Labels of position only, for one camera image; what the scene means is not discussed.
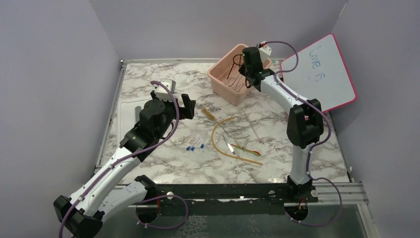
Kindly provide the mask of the metal crucible tongs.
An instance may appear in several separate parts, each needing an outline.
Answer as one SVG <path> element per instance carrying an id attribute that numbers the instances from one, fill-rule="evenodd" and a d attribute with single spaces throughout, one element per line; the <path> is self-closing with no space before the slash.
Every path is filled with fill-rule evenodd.
<path id="1" fill-rule="evenodd" d="M 238 74 L 237 76 L 228 78 L 226 85 L 235 92 L 240 92 L 243 88 L 243 83 L 241 82 L 242 75 Z"/>

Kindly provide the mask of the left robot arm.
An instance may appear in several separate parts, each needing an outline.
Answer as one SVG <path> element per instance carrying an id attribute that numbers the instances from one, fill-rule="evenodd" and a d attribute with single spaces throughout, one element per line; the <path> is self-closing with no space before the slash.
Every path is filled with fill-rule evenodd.
<path id="1" fill-rule="evenodd" d="M 155 199 L 156 185 L 147 176 L 140 176 L 122 190 L 114 188 L 175 133 L 180 120 L 193 119 L 196 101 L 182 94 L 181 107 L 170 93 L 153 91 L 151 96 L 107 163 L 76 192 L 69 197 L 61 195 L 54 201 L 61 222 L 60 238 L 64 229 L 75 238 L 93 238 L 104 222 L 121 210 L 136 202 L 148 204 Z"/>

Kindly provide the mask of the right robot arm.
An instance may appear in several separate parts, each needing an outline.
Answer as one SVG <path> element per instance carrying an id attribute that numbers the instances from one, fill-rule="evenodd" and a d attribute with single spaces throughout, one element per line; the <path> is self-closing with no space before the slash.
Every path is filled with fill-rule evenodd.
<path id="1" fill-rule="evenodd" d="M 324 132 L 321 105 L 317 99 L 300 97 L 269 68 L 263 67 L 260 50 L 246 47 L 242 50 L 243 64 L 239 69 L 247 87 L 270 96 L 288 115 L 286 133 L 293 144 L 292 168 L 287 177 L 286 196 L 293 202 L 311 190 L 313 179 L 309 173 L 312 147 Z"/>

